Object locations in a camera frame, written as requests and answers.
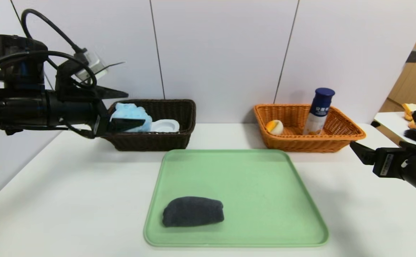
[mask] white dish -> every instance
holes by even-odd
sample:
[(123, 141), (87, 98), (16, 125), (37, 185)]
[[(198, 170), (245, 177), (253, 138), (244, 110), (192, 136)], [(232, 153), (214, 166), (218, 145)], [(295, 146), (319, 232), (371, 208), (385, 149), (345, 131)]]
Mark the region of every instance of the white dish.
[(179, 123), (174, 119), (161, 119), (151, 123), (151, 132), (178, 132)]

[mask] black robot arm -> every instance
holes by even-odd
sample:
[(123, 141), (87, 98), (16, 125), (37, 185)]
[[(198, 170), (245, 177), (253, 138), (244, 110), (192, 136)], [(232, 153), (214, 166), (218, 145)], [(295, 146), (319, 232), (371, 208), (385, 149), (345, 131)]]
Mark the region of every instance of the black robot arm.
[[(41, 13), (28, 9), (23, 13), (24, 18), (27, 13), (34, 13), (68, 38)], [(23, 28), (27, 38), (0, 35), (0, 81), (4, 82), (4, 88), (0, 88), (1, 130), (7, 135), (22, 130), (73, 130), (81, 136), (95, 138), (143, 125), (141, 119), (111, 119), (102, 99), (128, 94), (97, 85), (85, 56), (86, 49), (76, 46), (73, 56), (48, 51), (45, 44), (30, 38), (24, 25), (25, 20)], [(56, 65), (49, 56), (67, 60)], [(45, 90), (43, 63), (46, 61), (57, 69), (55, 90)], [(83, 70), (90, 83), (72, 77)], [(91, 130), (79, 130), (74, 124), (87, 124)]]
[(370, 149), (357, 142), (350, 147), (365, 165), (374, 165), (378, 177), (394, 177), (407, 181), (416, 188), (416, 145), (400, 142), (401, 148)]

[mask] basket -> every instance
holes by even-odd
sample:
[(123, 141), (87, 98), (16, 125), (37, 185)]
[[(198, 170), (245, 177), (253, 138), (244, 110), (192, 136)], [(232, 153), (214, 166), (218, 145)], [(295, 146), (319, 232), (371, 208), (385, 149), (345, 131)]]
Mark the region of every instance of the basket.
[(143, 107), (153, 121), (174, 119), (180, 124), (175, 133), (137, 132), (115, 133), (103, 138), (110, 141), (119, 151), (170, 151), (185, 149), (195, 128), (195, 103), (192, 100), (125, 100), (117, 101), (108, 109), (115, 111), (116, 103), (135, 104)]
[[(288, 152), (333, 153), (353, 140), (366, 137), (358, 125), (335, 107), (330, 107), (320, 135), (302, 135), (310, 107), (309, 104), (256, 105), (254, 113), (265, 145)], [(272, 135), (265, 129), (275, 119), (283, 122), (282, 135)]]

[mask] small table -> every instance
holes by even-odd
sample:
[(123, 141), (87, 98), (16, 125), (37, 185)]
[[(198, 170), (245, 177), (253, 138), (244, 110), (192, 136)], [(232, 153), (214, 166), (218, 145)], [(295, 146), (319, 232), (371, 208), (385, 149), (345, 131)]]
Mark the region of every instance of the small table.
[(375, 116), (375, 121), (387, 127), (403, 141), (416, 144), (416, 141), (404, 136), (404, 132), (409, 130), (407, 126), (409, 121), (405, 120), (404, 115), (404, 112), (379, 112)]
[[(360, 124), (370, 147), (396, 147)], [(188, 148), (265, 148), (257, 124), (197, 124)], [(327, 227), (314, 248), (156, 248), (143, 227), (164, 152), (118, 152), (62, 132), (0, 191), (0, 257), (416, 256), (416, 189), (347, 146), (289, 153)]]

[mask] aerosol bottle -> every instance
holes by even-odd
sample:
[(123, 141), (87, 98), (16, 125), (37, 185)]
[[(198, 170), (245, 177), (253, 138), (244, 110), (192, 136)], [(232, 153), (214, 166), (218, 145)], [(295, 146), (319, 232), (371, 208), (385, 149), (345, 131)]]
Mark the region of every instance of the aerosol bottle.
[(316, 89), (316, 96), (311, 104), (311, 109), (309, 109), (303, 135), (319, 135), (322, 132), (334, 95), (335, 91), (329, 88)]

